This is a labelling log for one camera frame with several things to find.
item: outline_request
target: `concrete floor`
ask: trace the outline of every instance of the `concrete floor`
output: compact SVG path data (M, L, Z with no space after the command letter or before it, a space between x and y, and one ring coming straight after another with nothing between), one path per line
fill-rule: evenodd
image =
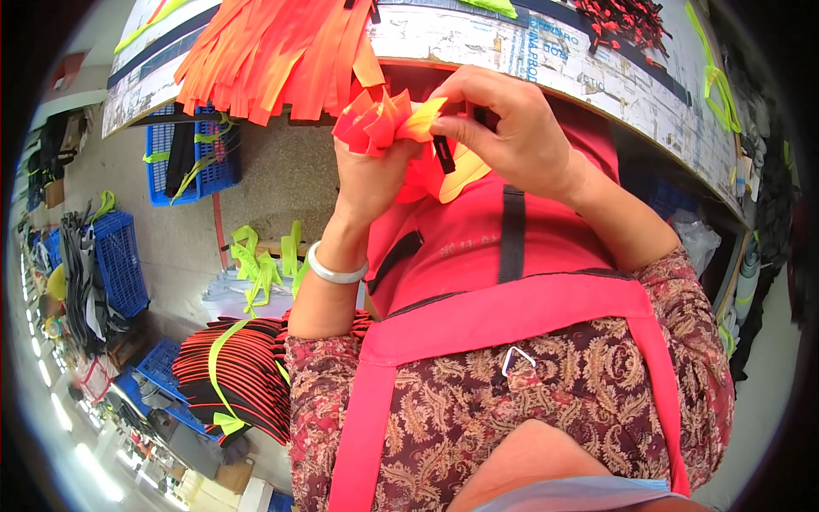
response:
M338 177L330 128L288 127L272 119L266 127L243 123L242 182L220 194L226 243L230 233L249 224L260 238L290 233L301 220L302 237L321 237L336 200ZM66 200L32 213L35 226L58 223L63 212L93 210L110 189L116 208L133 215L143 277L151 299L155 327L166 337L183 341L209 319L199 296L222 269L210 197L187 205L153 207L148 198L142 160L145 129L132 128L100 139L96 130L82 153L66 167ZM250 434L256 460L254 476L290 491L287 452L261 432Z
M243 123L242 182L220 194L224 237L249 224L261 238L288 234L299 219L302 237L320 238L333 212L338 180L329 128L293 128L285 120L269 126ZM99 206L109 188L117 208L134 216L139 258L157 328L183 341L208 320L199 295L221 270L213 202L155 208L147 196L142 156L145 129L126 129L102 141L99 133L66 169L66 201L34 212L34 225L56 223L63 211L82 210L88 199ZM790 324L785 273L774 282L765 302L765 327L753 345L738 386L735 424L726 457L714 479L694 498L718 510L735 502L763 460L778 428L793 382L799 331ZM251 430L254 476L290 491L286 450L272 438Z

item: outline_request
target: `metal clip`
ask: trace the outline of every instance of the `metal clip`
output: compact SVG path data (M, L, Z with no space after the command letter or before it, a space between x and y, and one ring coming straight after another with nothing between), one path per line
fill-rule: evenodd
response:
M530 363L532 363L532 368L537 367L537 363L535 362L535 360L533 360L526 352L520 350L517 347L509 347L509 349L506 351L506 359L504 360L504 368L500 371L504 375L504 377L509 376L509 374L506 372L506 370L509 368L509 360L512 358L512 351L520 352L521 356L525 357Z

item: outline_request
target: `red apron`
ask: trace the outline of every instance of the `red apron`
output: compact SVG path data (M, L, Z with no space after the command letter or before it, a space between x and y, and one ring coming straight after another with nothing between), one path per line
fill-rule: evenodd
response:
M618 181L604 121L577 108L566 119L561 104L550 103L572 145ZM371 228L368 259L373 304L389 314L370 326L361 347L333 468L330 512L372 508L398 366L515 343L605 316L627 320L649 368L672 491L690 494L676 374L651 300L633 276L613 269L603 244L573 211L538 197L524 199L490 173L447 205L431 198L395 205Z

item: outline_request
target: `white bangle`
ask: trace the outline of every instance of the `white bangle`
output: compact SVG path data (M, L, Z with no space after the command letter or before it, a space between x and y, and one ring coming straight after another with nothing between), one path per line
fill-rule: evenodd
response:
M360 270L348 274L343 272L333 272L324 265L320 264L319 260L315 257L315 250L319 247L320 243L321 240L314 243L310 247L310 250L307 252L307 262L310 264L310 269L313 270L313 272L315 272L315 274L321 279L336 284L352 284L358 283L361 278L367 274L367 270L369 270L369 263L367 261L364 262L364 266L361 267Z

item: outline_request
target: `patterned shirt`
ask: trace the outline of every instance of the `patterned shirt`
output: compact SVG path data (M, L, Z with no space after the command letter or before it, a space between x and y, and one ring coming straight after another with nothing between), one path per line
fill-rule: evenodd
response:
M691 491L722 461L733 384L711 304L680 247L635 276L649 294L677 375L681 448ZM514 322L514 318L486 319ZM287 339L293 492L326 510L361 337ZM573 437L609 471L668 480L668 452L648 369L622 318L600 318L514 345L399 366L373 510L444 510L515 428L539 419Z

